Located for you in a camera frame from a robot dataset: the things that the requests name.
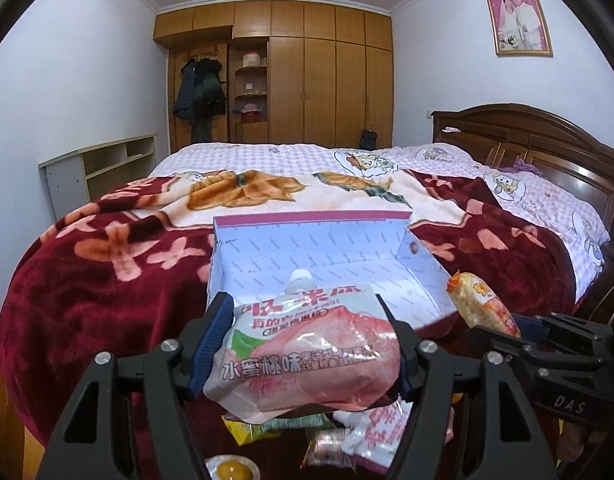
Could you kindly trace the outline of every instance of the wardrobe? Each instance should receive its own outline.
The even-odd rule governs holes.
[[[294,0],[226,2],[159,14],[153,38],[169,49],[169,110],[190,57],[205,53],[223,62],[229,106],[214,120],[214,140],[357,147],[369,129],[378,148],[391,146],[388,16]],[[265,62],[243,68],[249,51]],[[234,113],[248,101],[263,109],[260,121],[241,123]],[[174,152],[189,143],[189,127],[171,115],[169,126]]]

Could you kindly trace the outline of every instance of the bed headboard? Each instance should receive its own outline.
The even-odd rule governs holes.
[[[598,212],[614,238],[614,149],[562,117],[519,104],[491,104],[434,112],[434,142],[454,144],[481,164],[513,166],[522,156],[552,183]],[[460,133],[446,133],[447,127]],[[614,309],[612,266],[597,278],[580,316],[607,322]]]

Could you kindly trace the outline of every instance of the red basket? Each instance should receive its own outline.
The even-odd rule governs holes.
[[[258,123],[263,120],[263,112],[261,110],[251,110],[249,112],[241,112],[241,123]]]

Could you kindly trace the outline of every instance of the pink checkered bedding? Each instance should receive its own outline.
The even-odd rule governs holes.
[[[346,163],[360,155],[367,165],[358,173]],[[348,148],[327,149],[313,144],[193,144],[165,158],[151,176],[187,173],[200,180],[202,173],[259,170],[280,176],[332,171],[372,178],[372,166],[388,171],[412,169],[438,176],[483,178],[500,206],[513,215],[554,231],[565,244],[576,276],[579,300],[602,270],[599,246],[609,234],[594,208],[571,193],[528,172],[500,173],[483,166],[456,146],[444,143],[362,152]]]

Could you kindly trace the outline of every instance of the bed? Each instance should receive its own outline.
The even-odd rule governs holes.
[[[573,314],[579,307],[582,316],[608,320],[612,274],[609,267],[600,272],[596,249],[614,229],[614,150],[562,118],[520,105],[435,112],[434,140],[372,153],[189,146],[149,178],[59,220],[23,257],[0,317],[0,373],[23,423],[46,442],[93,355],[145,352],[203,313],[213,216],[411,211],[411,229],[448,271],[472,270],[496,283],[514,311]],[[497,169],[513,166],[518,155],[560,187]],[[519,190],[533,201],[520,200]],[[545,207],[521,207],[536,200]],[[558,212],[542,214],[554,204]],[[452,316],[422,312],[417,328],[441,336],[452,323]],[[136,438],[150,479],[157,473],[142,410],[139,401]],[[207,456],[246,454],[270,479],[300,463],[303,436],[284,439],[279,460],[276,444],[236,447],[221,413],[206,399],[188,406]]]

